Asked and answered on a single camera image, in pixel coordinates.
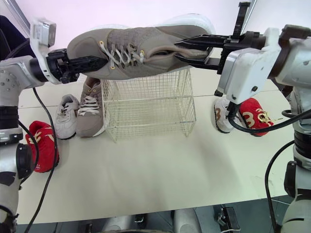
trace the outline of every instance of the shoe sole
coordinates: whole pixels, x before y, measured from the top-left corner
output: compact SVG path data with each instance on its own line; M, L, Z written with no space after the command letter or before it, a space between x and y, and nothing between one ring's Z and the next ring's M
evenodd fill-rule
M101 133L103 133L105 131L105 127L104 127L104 125L101 127L101 129L97 132L97 133L95 133L93 136L82 136L82 137L80 137L80 138L90 138L90 137L96 137L96 136L98 136L98 135L100 135Z
M75 137L75 135L76 135L76 132L74 132L74 134L72 136L70 136L70 137L67 137L67 138L59 138L58 137L58 139L60 139L60 140L68 140L68 139L71 139L71 138Z
M241 116L241 118L242 118L242 120L243 120L245 126L246 126L248 129L250 129L250 128L248 127L248 124L247 124L246 120L244 119L244 117L242 116L242 114L241 114L240 111L239 111L239 113L240 113L240 116ZM255 136L255 137L262 137L262 136L263 136L263 135L257 135L257 134L255 134L255 133L250 133L250 134L253 135L253 136Z
M100 135L101 133L103 133L104 131L105 131L105 126L104 126L104 124L103 124L103 126L101 127L101 129L100 129L96 134L94 134L92 137L96 137L96 136Z
M222 131L222 130L218 127L218 125L217 125L217 120L216 120L217 118L216 118L215 105L214 105L214 115L215 115L215 124L216 124L217 130L218 130L219 132L221 132L221 133L230 133L230 132Z
M176 16L164 21L163 23L152 25L150 27L178 26L178 25L193 25L203 28L209 34L216 34L215 28L213 24L210 22L209 18L199 14L185 14L181 16ZM90 31L104 28L129 29L132 27L128 27L122 24L106 24L96 28L92 28Z

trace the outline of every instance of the table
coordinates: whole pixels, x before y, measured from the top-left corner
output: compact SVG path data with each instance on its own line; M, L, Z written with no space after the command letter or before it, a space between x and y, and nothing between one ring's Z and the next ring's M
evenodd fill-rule
M191 69L197 123L188 137L150 136L114 143L105 132L95 138L58 140L55 169L35 223L62 222L214 205L265 197L264 174L274 153L293 139L291 126L263 137L234 130L223 134L214 124L215 71ZM79 98L81 83L37 89L52 117L64 94ZM289 103L271 81L256 95L271 119ZM31 90L21 94L19 118L28 127L48 122ZM271 170L272 196L285 195L285 150ZM19 192L19 224L37 208L48 173L33 173Z

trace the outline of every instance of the white sole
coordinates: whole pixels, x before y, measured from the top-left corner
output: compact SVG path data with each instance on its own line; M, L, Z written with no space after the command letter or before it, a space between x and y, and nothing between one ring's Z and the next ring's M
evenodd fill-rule
M103 126L101 127L101 129L100 129L96 134L94 134L92 137L96 137L96 136L100 135L101 133L103 133L104 131L105 131L105 126L104 126L104 124L103 124Z
M210 22L209 18L200 14L185 14L170 18L163 23L153 25L153 27L160 26L178 26L178 25L194 25L205 29L208 34L215 34L215 28Z
M215 28L213 24L210 22L209 18L200 14L185 14L181 16L176 16L164 21L163 23L152 25L151 27L178 26L178 25L194 25L203 28L205 31L208 32L208 34L216 33ZM96 28L92 28L90 29L90 31L103 28L128 29L131 27L121 24L107 24Z

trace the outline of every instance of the sneaker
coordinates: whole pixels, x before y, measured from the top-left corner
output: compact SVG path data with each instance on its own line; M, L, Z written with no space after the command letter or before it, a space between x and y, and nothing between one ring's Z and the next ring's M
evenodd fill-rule
M249 98L244 101L240 106L239 112L245 125L250 129L263 129L273 126L273 122L268 117L268 113L262 109L262 106L254 98ZM268 132L252 133L252 135L261 137L267 133Z
M85 73L97 79L153 76L187 66L175 58L176 53L187 58L207 57L207 51L181 48L174 43L214 33L209 19L199 14L175 17L155 27L120 28L123 29L96 29L77 36L68 45L68 57L96 56L108 60L101 69Z
M230 133L234 129L234 127L227 119L227 115L229 114L227 107L229 103L229 100L227 100L225 97L222 97L216 100L214 105L216 128L222 133ZM234 121L236 123L239 122L238 116L234 119Z
M101 81L87 77L81 94L76 133L85 138L95 137L104 131Z
M59 139L70 139L76 134L76 112L79 101L73 95L65 95L56 110L54 123L56 136Z
M34 136L38 147L39 147L39 158L37 166L35 167L36 172L47 172L50 171L53 167L54 162L54 138L53 131L49 124L41 121L34 121L29 126L29 132ZM33 160L35 161L36 151L35 145L32 139L26 134L27 144L30 146ZM59 154L57 150L57 161L56 165L59 162Z

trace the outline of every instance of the red sneaker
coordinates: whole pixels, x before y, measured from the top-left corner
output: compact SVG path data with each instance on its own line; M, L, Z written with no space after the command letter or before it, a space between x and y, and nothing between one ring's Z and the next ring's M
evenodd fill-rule
M29 126L29 131L35 137L39 147L39 159L35 171L47 172L52 169L54 162L54 138L52 128L47 123L36 120ZM27 144L31 147L33 160L35 161L35 145L28 134L25 137ZM56 165L58 162L59 154L57 150Z
M240 106L239 112L246 126L250 129L263 129L273 125L267 112L262 109L259 102L254 98L244 101ZM267 133L252 133L252 135L261 137Z

